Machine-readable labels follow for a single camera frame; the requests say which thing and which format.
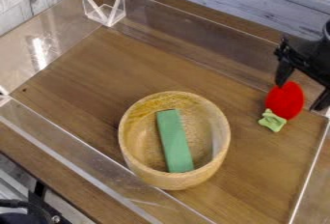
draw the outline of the wooden bowl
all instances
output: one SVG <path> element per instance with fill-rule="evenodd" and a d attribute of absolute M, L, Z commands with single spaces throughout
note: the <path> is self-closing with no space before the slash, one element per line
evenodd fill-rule
<path fill-rule="evenodd" d="M 166 171 L 166 157 L 156 125 L 156 112 L 178 109 L 195 170 Z M 119 126 L 119 143 L 130 170 L 147 183 L 167 190 L 186 189 L 216 172 L 230 146 L 230 125 L 203 97 L 184 92 L 162 92 L 143 98 L 128 109 Z"/>

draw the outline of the wooden table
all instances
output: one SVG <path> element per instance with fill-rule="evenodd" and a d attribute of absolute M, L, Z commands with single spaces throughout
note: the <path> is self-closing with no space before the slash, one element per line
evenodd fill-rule
<path fill-rule="evenodd" d="M 269 41 L 277 42 L 279 38 L 277 31 L 186 1 L 158 1 Z M 222 46 L 230 47 L 232 42 L 249 45 L 243 52 L 258 57 L 253 60 L 270 57 L 274 50 L 273 43 L 227 31 Z M 232 69 L 242 52 L 219 53 L 204 56 L 210 62 L 235 62 L 228 67 Z M 271 75 L 275 63 L 270 64 L 271 67 L 259 68 L 257 75 L 258 79 L 270 81 L 269 84 L 273 78 L 262 70 Z M 231 148 L 215 177 L 198 187 L 170 194 L 216 223 L 283 223 L 297 201 L 327 120 L 303 111 L 285 130 L 273 134 L 257 125 L 266 93 L 224 76 L 216 67 L 219 65 L 212 63 L 187 60 L 166 48 L 156 48 L 116 30 L 100 27 L 15 90 L 12 96 L 123 164 L 116 134 L 128 107 L 144 96 L 166 90 L 204 96 L 228 118 Z M 242 80 L 243 75 L 251 73 L 255 74 L 255 70 L 249 72 L 249 68 L 242 67 L 232 75 Z M 309 95 L 314 94 L 314 85 L 303 75 L 297 77 L 307 83 Z M 75 172 L 36 147 L 28 146 L 5 126 L 0 126 L 0 132 L 1 152 L 94 221 L 146 222 Z"/>

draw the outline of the bowl rim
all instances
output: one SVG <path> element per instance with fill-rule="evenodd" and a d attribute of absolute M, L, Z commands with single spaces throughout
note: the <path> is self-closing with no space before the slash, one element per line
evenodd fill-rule
<path fill-rule="evenodd" d="M 226 130 L 226 139 L 224 139 L 224 145 L 223 145 L 223 149 L 219 150 L 216 156 L 211 159 L 211 161 L 208 163 L 204 164 L 203 167 L 192 170 L 192 171 L 188 171 L 188 172 L 184 172 L 184 173 L 168 173 L 168 172 L 163 172 L 163 171 L 159 171 L 156 169 L 152 169 L 151 167 L 146 166 L 135 157 L 134 155 L 130 153 L 128 151 L 128 147 L 124 143 L 124 130 L 126 130 L 126 120 L 128 119 L 128 115 L 131 113 L 131 111 L 135 109 L 135 106 L 138 103 L 140 103 L 142 101 L 146 101 L 148 100 L 150 98 L 154 98 L 156 96 L 162 96 L 162 95 L 166 95 L 166 94 L 176 94 L 176 95 L 184 95 L 184 96 L 191 96 L 192 98 L 198 98 L 200 99 L 202 101 L 206 101 L 211 104 L 211 106 L 214 107 L 215 111 L 218 112 L 219 114 L 219 117 L 220 117 L 220 122 L 223 123 L 223 126 L 224 126 L 224 130 Z M 226 155 L 227 153 L 227 150 L 230 148 L 230 143 L 231 143 L 231 128 L 230 128 L 230 123 L 228 123 L 228 120 L 226 118 L 226 115 L 223 114 L 220 108 L 216 106 L 216 104 L 214 102 L 211 102 L 207 98 L 196 95 L 196 94 L 192 94 L 190 92 L 183 92 L 183 91 L 164 91 L 164 92 L 158 92 L 152 95 L 148 95 L 147 97 L 142 98 L 138 102 L 134 103 L 134 105 L 128 108 L 124 116 L 122 117 L 122 120 L 120 120 L 120 124 L 119 124 L 119 144 L 120 144 L 120 149 L 122 149 L 122 153 L 123 153 L 123 156 L 124 158 L 127 157 L 128 160 L 126 159 L 127 163 L 128 161 L 131 161 L 132 163 L 130 164 L 134 164 L 134 166 L 139 167 L 140 169 L 143 169 L 144 172 L 147 173 L 151 173 L 154 174 L 155 176 L 168 176 L 168 177 L 174 177 L 174 178 L 178 178 L 178 177 L 183 177 L 183 176 L 188 176 L 188 175 L 195 175 L 203 171 L 207 170 L 208 167 L 211 167 L 211 165 L 214 163 L 218 162 L 219 158 L 222 156 Z"/>

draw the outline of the black cable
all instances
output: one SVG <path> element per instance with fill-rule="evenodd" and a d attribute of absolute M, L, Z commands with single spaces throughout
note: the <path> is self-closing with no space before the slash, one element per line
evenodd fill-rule
<path fill-rule="evenodd" d="M 49 213 L 44 209 L 41 209 L 39 206 L 36 206 L 28 202 L 24 202 L 21 200 L 0 199 L 0 207 L 11 208 L 11 209 L 17 209 L 17 208 L 29 209 L 35 213 L 37 213 L 40 215 L 40 217 L 43 217 L 47 220 L 48 224 L 53 224 L 52 217 L 51 217 Z"/>

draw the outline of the small green object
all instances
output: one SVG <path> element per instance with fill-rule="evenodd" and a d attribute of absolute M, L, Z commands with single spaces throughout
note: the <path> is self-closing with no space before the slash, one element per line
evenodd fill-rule
<path fill-rule="evenodd" d="M 179 111 L 174 109 L 158 112 L 158 126 L 168 172 L 184 173 L 192 171 L 194 162 Z"/>
<path fill-rule="evenodd" d="M 279 132 L 286 124 L 286 119 L 281 118 L 271 109 L 266 109 L 263 119 L 258 121 L 261 126 L 266 126 L 274 132 Z"/>

